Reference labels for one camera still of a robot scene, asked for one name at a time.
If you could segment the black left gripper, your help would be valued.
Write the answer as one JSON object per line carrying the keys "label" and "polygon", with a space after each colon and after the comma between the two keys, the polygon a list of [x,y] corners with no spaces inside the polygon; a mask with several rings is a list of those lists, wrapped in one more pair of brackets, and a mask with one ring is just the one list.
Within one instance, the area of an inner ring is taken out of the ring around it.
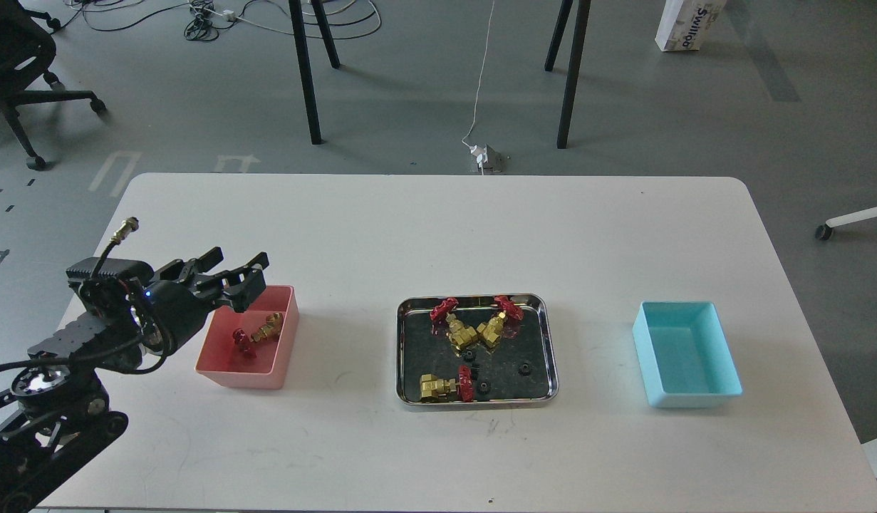
{"label": "black left gripper", "polygon": [[133,276],[142,286],[133,315],[148,353],[174,353],[204,327],[220,306],[245,313],[266,290],[264,270],[269,256],[260,252],[245,266],[212,273],[224,256],[213,247],[196,259],[177,259],[155,271],[133,261]]}

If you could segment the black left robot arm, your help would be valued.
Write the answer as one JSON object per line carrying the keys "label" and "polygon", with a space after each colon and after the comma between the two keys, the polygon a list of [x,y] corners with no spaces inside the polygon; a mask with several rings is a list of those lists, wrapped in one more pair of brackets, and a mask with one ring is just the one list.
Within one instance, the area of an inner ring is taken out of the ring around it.
{"label": "black left robot arm", "polygon": [[243,313],[266,288],[265,252],[220,272],[219,247],[160,269],[113,259],[138,227],[126,219],[99,256],[68,267],[83,314],[30,347],[26,360],[0,364],[0,373],[18,371],[0,392],[0,409],[16,406],[0,425],[0,512],[31,511],[128,428],[128,416],[110,408],[98,371],[156,371],[211,312],[228,306]]}

